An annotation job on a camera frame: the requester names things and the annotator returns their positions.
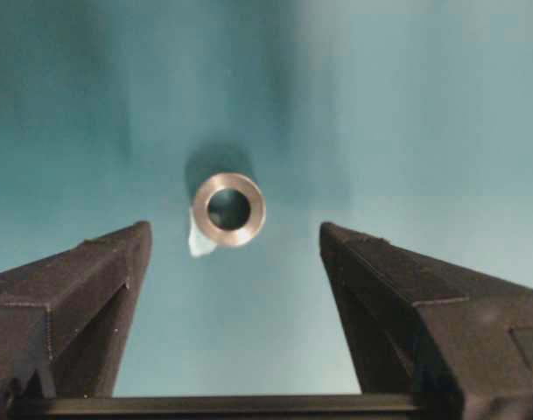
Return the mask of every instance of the teal background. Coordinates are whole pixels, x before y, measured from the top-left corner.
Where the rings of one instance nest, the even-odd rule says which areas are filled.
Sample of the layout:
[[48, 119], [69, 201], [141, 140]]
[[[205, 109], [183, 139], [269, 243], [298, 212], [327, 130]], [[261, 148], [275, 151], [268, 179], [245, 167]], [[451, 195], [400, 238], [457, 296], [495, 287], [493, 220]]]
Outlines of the teal background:
[[[223, 145], [268, 219], [194, 260]], [[320, 222], [533, 286], [533, 1], [0, 0], [0, 271], [139, 219], [118, 395], [357, 392]]]

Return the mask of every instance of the metal ring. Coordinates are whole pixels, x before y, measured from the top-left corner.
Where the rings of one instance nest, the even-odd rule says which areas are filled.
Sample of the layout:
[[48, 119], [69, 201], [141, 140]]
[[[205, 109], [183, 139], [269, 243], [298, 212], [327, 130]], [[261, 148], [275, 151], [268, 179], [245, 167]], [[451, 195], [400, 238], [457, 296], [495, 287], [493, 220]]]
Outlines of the metal ring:
[[[212, 197], [219, 191], [234, 189], [245, 196], [250, 206], [247, 222], [235, 230], [217, 227], [208, 213]], [[193, 200], [193, 216], [200, 231], [209, 239], [225, 247], [241, 247], [258, 235], [266, 218], [263, 194], [250, 178], [235, 172], [222, 172], [206, 180]]]

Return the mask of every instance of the washer hole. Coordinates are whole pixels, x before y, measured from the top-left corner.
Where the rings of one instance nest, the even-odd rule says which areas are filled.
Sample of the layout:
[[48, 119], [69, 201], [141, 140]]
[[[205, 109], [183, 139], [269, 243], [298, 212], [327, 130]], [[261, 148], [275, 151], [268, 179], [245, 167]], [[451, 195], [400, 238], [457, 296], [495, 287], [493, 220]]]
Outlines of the washer hole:
[[207, 205], [207, 214], [219, 229], [236, 230], [249, 221], [250, 203], [242, 192], [225, 188], [212, 196]]

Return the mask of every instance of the blue-green backdrop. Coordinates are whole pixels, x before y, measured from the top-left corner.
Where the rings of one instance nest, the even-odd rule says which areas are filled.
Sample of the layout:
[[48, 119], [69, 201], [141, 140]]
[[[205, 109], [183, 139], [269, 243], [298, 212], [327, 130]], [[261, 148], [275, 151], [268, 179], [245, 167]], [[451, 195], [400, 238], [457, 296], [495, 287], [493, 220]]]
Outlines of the blue-green backdrop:
[[[193, 260], [224, 147], [268, 220]], [[118, 395], [357, 392], [323, 220], [533, 286], [533, 1], [0, 0], [0, 271], [139, 219]]]

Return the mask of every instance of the metal washer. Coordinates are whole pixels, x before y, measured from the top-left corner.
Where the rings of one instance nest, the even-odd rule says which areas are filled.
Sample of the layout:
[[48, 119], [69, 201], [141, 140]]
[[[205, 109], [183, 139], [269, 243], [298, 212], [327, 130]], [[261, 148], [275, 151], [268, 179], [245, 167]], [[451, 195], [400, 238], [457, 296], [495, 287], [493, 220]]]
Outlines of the metal washer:
[[[238, 229], [224, 230], [217, 227], [209, 217], [207, 207], [219, 191], [234, 189], [249, 201], [250, 214], [247, 222]], [[208, 178], [198, 189], [193, 200], [193, 217], [200, 231], [209, 239], [225, 247], [241, 247], [258, 235], [266, 219], [264, 197], [258, 185], [250, 178], [235, 172], [222, 172]]]

